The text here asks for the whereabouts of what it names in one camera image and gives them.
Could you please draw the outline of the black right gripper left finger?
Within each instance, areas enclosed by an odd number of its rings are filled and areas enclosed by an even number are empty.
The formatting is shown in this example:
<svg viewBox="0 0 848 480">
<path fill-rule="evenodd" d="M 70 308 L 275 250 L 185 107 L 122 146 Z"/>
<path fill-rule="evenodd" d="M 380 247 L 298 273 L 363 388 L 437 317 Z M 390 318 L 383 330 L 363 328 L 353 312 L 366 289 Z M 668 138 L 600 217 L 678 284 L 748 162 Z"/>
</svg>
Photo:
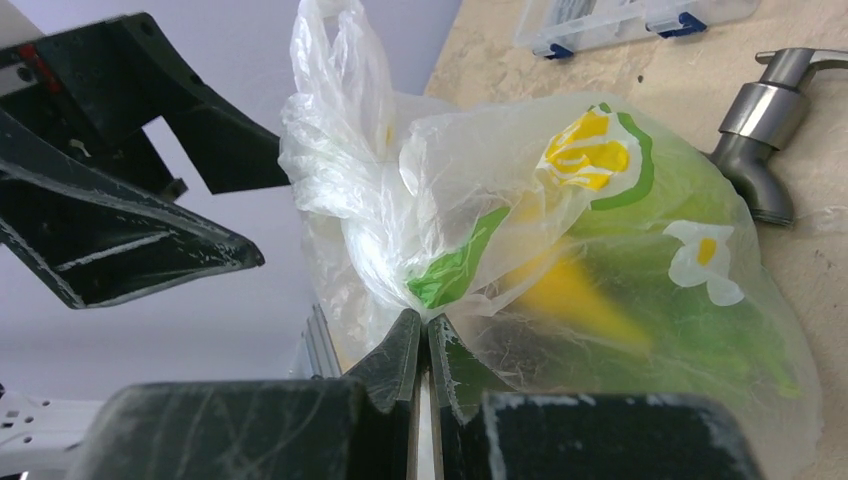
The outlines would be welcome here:
<svg viewBox="0 0 848 480">
<path fill-rule="evenodd" d="M 362 383 L 381 413 L 395 410 L 409 413 L 415 399 L 421 338 L 420 315 L 405 309 L 383 340 L 343 377 Z"/>
</svg>

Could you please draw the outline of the clear printed plastic bag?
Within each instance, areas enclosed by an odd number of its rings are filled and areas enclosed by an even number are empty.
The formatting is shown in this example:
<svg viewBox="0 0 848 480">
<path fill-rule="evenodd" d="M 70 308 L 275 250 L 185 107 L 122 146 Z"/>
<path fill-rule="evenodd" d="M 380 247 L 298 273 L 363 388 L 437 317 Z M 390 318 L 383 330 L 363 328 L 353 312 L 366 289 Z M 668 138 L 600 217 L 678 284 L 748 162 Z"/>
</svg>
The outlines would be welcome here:
<svg viewBox="0 0 848 480">
<path fill-rule="evenodd" d="M 621 98 L 461 111 L 393 90 L 358 1 L 303 1 L 279 163 L 345 363 L 412 309 L 521 390 L 686 392 L 771 479 L 810 465 L 822 389 L 755 223 L 698 150 Z"/>
</svg>

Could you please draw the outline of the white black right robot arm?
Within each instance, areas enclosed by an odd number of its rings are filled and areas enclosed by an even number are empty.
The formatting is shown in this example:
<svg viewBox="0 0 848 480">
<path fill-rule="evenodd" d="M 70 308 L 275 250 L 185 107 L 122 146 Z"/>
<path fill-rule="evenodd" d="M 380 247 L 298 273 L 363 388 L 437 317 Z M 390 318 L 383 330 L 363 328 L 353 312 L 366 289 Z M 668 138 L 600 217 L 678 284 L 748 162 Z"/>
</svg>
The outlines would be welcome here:
<svg viewBox="0 0 848 480">
<path fill-rule="evenodd" d="M 484 407 L 448 394 L 450 321 L 405 311 L 384 340 L 335 378 L 134 385 L 105 403 L 1 393 L 1 475 L 28 479 L 413 479 L 420 384 L 433 398 L 441 479 L 504 479 Z"/>
</svg>

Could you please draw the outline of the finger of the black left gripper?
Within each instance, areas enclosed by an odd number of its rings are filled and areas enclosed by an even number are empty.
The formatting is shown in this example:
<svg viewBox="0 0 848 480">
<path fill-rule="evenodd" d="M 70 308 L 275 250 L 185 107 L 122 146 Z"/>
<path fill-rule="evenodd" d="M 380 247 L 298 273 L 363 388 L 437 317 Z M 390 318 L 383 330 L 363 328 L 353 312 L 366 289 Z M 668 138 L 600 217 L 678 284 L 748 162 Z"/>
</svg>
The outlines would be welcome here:
<svg viewBox="0 0 848 480">
<path fill-rule="evenodd" d="M 55 149 L 1 115 L 1 242 L 72 309 L 256 268 L 254 242 Z"/>
<path fill-rule="evenodd" d="M 153 17 L 121 15 L 1 50 L 1 126 L 155 195 L 186 187 L 145 133 L 163 119 L 214 194 L 281 187 L 279 139 L 207 85 Z"/>
</svg>

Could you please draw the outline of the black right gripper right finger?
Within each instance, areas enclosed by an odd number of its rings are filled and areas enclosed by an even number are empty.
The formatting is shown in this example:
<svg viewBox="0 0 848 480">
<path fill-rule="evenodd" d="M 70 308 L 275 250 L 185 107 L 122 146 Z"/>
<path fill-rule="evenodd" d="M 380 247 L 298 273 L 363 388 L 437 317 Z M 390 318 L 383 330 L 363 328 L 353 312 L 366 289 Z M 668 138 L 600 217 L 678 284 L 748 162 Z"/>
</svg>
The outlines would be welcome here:
<svg viewBox="0 0 848 480">
<path fill-rule="evenodd" d="M 511 391 L 468 349 L 447 316 L 428 323 L 427 338 L 437 405 L 459 424 L 469 423 L 478 413 L 485 392 Z"/>
</svg>

